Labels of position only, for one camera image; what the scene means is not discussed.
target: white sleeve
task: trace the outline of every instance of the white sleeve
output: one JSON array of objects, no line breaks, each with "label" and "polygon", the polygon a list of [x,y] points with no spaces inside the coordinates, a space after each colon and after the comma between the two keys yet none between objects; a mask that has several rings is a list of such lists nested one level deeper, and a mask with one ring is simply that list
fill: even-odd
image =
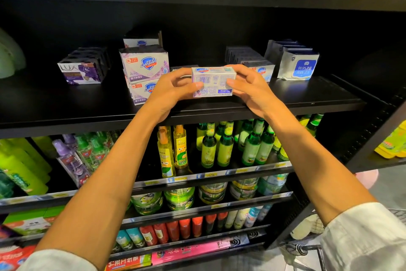
[{"label": "white sleeve", "polygon": [[406,226],[377,202],[337,216],[322,234],[321,245],[337,271],[406,270]]},{"label": "white sleeve", "polygon": [[18,271],[97,271],[86,259],[58,249],[34,252]]}]

